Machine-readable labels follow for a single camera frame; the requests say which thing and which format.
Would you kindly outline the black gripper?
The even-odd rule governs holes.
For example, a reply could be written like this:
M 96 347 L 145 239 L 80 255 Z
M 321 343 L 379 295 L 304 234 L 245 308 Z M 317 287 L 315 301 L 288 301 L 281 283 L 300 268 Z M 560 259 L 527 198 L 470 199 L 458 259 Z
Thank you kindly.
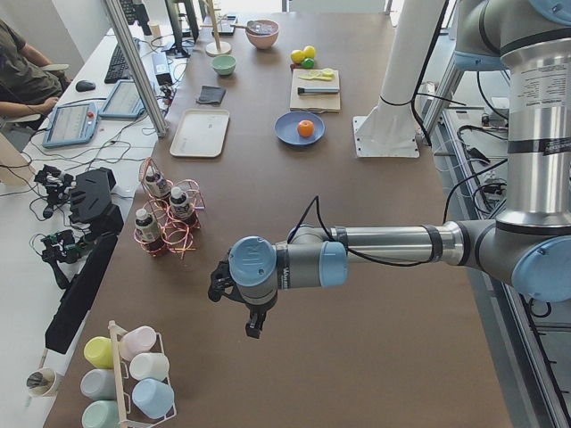
M 243 303 L 249 309 L 250 317 L 245 325 L 246 335 L 248 337 L 260 338 L 267 317 L 266 314 L 277 303 L 277 293 L 275 292 L 266 303 L 248 303 L 238 291 L 238 286 L 230 275 L 228 254 L 225 255 L 217 267 L 211 272 L 211 282 L 208 289 L 208 298 L 211 301 L 218 302 L 222 297 Z

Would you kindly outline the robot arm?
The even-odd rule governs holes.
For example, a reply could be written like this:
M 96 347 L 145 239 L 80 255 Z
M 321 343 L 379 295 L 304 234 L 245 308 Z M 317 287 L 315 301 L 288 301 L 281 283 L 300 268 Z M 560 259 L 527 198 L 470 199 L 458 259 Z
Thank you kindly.
M 396 268 L 466 266 L 533 300 L 569 299 L 570 4 L 464 1 L 455 59 L 467 70 L 510 74 L 503 210 L 439 226 L 299 222 L 281 243 L 247 236 L 211 273 L 208 296 L 244 304 L 249 336 L 261 335 L 279 291 L 343 284 L 355 260 Z

